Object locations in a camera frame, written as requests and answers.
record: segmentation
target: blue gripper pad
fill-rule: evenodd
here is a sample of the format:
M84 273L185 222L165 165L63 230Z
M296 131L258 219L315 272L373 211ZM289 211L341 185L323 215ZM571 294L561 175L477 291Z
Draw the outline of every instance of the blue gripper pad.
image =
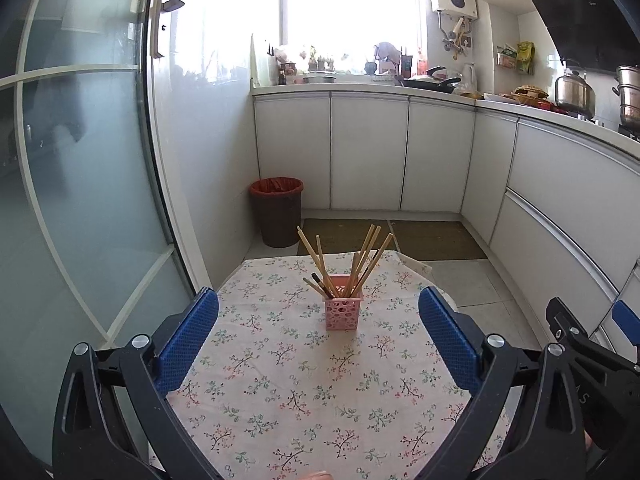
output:
M616 301L611 315L631 344L640 346L640 319L636 313L624 301Z
M434 286L420 293L418 313L453 380L459 388L475 395L482 383L479 378L480 357L454 321L450 306Z
M154 386L162 397L180 388L191 364L218 319L218 297L203 289L156 358Z

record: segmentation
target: bottle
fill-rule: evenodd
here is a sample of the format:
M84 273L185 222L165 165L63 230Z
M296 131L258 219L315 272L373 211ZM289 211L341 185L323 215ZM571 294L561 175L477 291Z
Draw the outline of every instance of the bottle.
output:
M418 75L426 75L427 59L422 54L421 47L418 47Z

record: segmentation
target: person's finger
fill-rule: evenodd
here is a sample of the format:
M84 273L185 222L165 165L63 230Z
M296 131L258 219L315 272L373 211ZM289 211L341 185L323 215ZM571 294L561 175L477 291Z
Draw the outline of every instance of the person's finger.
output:
M327 471L317 471L315 473L309 473L308 475L299 478L298 480L334 480Z

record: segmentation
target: glass door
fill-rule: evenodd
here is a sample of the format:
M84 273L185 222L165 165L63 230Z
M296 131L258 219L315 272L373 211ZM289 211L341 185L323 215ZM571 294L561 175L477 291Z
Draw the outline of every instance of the glass door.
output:
M123 345L194 294L148 131L148 1L26 0L0 43L0 404L47 463L76 343Z

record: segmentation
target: plate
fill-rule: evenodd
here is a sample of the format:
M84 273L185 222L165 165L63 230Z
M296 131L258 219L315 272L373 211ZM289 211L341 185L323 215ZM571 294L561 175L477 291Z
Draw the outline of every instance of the plate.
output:
M520 103L516 99L509 99L508 97L502 97L496 94L484 94L485 101L493 101L495 103L508 103L510 105L519 105Z

